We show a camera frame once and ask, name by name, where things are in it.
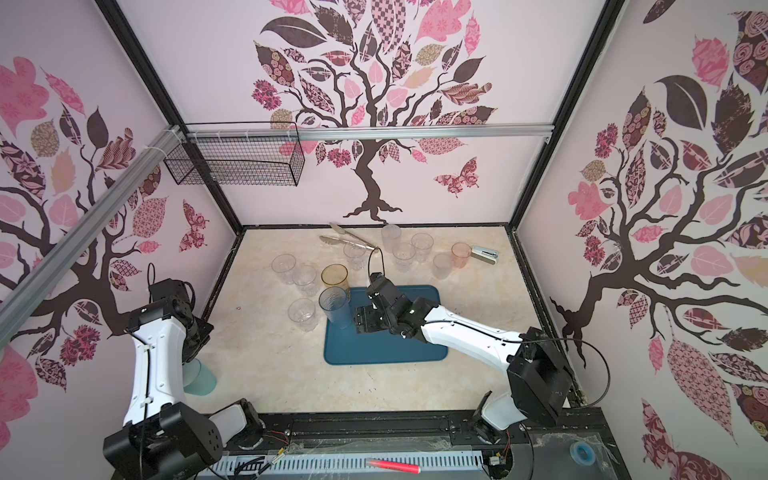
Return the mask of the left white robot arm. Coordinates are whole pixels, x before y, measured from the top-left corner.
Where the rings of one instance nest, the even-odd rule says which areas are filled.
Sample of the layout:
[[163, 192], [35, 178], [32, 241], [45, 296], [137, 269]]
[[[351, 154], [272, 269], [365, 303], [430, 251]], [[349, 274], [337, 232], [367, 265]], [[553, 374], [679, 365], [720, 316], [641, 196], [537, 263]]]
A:
[[103, 455], [124, 479], [192, 479], [228, 449], [259, 446], [265, 425], [246, 399], [212, 414], [187, 404], [183, 368], [213, 327], [194, 315], [185, 282], [165, 279], [150, 285], [149, 294], [125, 329], [136, 353], [131, 400], [122, 428], [105, 438]]

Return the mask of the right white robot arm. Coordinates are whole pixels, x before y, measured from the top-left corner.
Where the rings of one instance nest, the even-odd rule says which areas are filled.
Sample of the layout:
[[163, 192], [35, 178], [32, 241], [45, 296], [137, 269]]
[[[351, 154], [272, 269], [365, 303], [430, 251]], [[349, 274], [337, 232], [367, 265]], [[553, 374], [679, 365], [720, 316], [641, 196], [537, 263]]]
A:
[[508, 427], [531, 420], [560, 423], [573, 370], [555, 340], [538, 328], [503, 331], [462, 317], [436, 301], [410, 299], [382, 272], [369, 275], [369, 303], [356, 309], [359, 333], [386, 331], [405, 340], [457, 350], [504, 374], [506, 392], [487, 392], [474, 412], [473, 428], [487, 442]]

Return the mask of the amber yellow tall glass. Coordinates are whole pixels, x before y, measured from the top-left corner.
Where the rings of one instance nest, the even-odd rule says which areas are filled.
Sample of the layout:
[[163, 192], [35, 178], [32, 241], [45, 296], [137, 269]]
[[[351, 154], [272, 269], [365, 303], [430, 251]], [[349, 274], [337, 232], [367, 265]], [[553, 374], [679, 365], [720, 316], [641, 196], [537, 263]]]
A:
[[343, 264], [331, 264], [326, 266], [321, 272], [321, 281], [326, 289], [338, 288], [349, 294], [349, 272]]

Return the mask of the grey blue plastic cup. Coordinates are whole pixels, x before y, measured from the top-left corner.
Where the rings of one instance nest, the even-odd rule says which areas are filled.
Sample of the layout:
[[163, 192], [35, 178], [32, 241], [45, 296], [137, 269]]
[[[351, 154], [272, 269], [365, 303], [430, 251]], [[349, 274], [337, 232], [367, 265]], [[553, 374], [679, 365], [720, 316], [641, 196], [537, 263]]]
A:
[[346, 329], [353, 325], [349, 295], [341, 287], [328, 287], [319, 295], [318, 303], [331, 325]]

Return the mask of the green plastic cup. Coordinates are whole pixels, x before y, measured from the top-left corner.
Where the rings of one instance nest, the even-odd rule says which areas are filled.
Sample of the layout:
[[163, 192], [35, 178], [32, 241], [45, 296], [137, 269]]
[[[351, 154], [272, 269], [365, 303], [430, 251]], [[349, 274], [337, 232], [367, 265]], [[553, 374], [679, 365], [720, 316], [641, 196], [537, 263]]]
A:
[[196, 396], [207, 396], [217, 386], [216, 376], [197, 358], [182, 365], [182, 381], [184, 392]]

